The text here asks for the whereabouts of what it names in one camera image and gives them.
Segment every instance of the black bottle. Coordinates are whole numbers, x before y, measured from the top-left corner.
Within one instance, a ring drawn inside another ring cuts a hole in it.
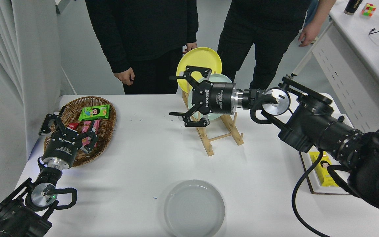
[[[349,0],[346,8],[344,9],[344,13],[346,13],[347,15],[353,15],[361,3],[362,0]]]

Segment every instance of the rubik's cube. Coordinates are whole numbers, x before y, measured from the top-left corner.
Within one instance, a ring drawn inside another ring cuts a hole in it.
[[[376,9],[376,6],[374,4],[367,3],[362,9],[362,15],[372,16],[375,9]]]

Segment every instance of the black sweatshirt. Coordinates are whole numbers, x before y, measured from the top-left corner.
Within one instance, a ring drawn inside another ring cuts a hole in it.
[[[232,0],[230,9],[269,30],[299,30],[311,0]]]
[[[196,0],[86,0],[96,37],[112,72],[130,68],[128,60],[156,59],[196,42]]]

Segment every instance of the white plate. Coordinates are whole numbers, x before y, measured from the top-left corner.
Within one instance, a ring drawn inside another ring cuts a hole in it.
[[[186,180],[176,185],[164,203],[167,225],[177,237],[211,237],[224,220],[220,193],[202,180]]]
[[[209,81],[211,82],[232,82],[229,77],[223,75],[223,74],[211,74]],[[192,90],[188,93],[188,109],[192,108]],[[198,111],[193,114],[193,116],[198,119]],[[215,120],[216,118],[220,117],[221,114],[208,114],[209,120]]]

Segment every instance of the sleeve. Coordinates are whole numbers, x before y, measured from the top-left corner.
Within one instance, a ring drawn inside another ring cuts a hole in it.
[[[187,42],[197,42],[197,0],[187,0]]]
[[[106,0],[86,0],[86,6],[93,30],[112,72],[126,71],[130,64],[110,5]]]

